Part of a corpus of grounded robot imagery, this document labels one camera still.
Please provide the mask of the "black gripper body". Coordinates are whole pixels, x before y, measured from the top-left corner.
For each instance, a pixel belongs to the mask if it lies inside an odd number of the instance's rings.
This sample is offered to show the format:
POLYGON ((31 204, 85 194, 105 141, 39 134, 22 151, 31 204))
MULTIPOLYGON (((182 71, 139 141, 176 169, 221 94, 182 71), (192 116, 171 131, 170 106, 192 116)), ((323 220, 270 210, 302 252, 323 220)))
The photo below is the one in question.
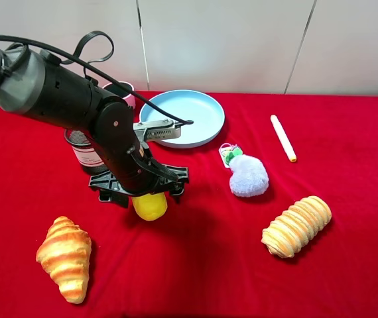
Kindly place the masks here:
POLYGON ((91 188, 142 196, 169 191, 174 182, 189 182, 188 168, 166 166, 153 158, 133 130, 133 109, 123 102, 104 102, 90 122, 88 140, 108 168, 90 178, 91 188))

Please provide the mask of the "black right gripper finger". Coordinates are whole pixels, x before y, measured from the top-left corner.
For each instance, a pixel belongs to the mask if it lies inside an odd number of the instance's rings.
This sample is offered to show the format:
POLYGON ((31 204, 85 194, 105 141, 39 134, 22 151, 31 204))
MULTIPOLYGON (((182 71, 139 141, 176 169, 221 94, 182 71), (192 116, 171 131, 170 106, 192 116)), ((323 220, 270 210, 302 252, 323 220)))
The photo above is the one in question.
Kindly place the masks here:
POLYGON ((184 182, 174 182, 168 192, 175 203, 180 203, 180 198, 184 193, 184 182))

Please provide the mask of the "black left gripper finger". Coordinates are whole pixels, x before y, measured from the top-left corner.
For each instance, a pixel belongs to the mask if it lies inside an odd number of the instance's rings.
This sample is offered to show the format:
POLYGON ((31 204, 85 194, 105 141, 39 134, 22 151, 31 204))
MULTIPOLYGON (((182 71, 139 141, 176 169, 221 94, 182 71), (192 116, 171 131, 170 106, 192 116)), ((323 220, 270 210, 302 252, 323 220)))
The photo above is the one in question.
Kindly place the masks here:
POLYGON ((99 190, 99 201, 103 203, 114 203, 120 207, 128 208, 129 206, 129 197, 116 192, 106 189, 99 190))

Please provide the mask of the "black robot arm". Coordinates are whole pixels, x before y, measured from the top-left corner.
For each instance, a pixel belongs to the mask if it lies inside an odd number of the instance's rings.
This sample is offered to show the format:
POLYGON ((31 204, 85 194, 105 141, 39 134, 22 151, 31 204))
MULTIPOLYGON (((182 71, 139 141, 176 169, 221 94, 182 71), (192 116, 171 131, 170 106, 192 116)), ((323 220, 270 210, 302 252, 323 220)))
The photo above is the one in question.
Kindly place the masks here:
POLYGON ((95 79, 66 69, 67 60, 80 62, 48 44, 0 35, 0 108, 82 132, 107 168, 89 182, 101 201, 126 207, 130 197, 182 195, 188 169, 157 162, 148 141, 176 138, 186 121, 166 114, 135 123, 132 106, 95 79))

